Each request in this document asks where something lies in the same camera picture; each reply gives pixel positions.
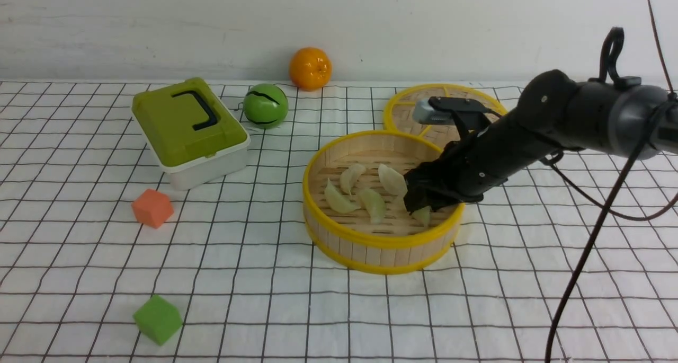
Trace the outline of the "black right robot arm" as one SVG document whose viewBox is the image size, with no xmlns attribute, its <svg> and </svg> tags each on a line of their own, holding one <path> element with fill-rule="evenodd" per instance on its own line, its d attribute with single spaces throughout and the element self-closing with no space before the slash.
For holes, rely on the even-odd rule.
<svg viewBox="0 0 678 363">
<path fill-rule="evenodd" d="M 482 201 L 511 175 L 565 150 L 595 150 L 639 160 L 676 153 L 676 98 L 624 77 L 610 84 L 572 81 L 559 70 L 533 78 L 514 109 L 494 122 L 480 101 L 434 96 L 417 102 L 420 124 L 456 126 L 459 141 L 404 175 L 409 213 Z"/>
</svg>

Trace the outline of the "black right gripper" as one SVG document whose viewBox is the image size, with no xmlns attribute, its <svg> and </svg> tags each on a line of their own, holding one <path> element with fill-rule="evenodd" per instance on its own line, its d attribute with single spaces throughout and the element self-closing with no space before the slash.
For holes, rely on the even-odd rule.
<svg viewBox="0 0 678 363">
<path fill-rule="evenodd" d="M 508 177 L 479 165 L 471 153 L 474 139 L 447 145 L 436 160 L 422 163 L 405 173 L 405 209 L 413 214 L 423 208 L 434 213 L 462 202 L 478 202 L 489 189 Z"/>
</svg>

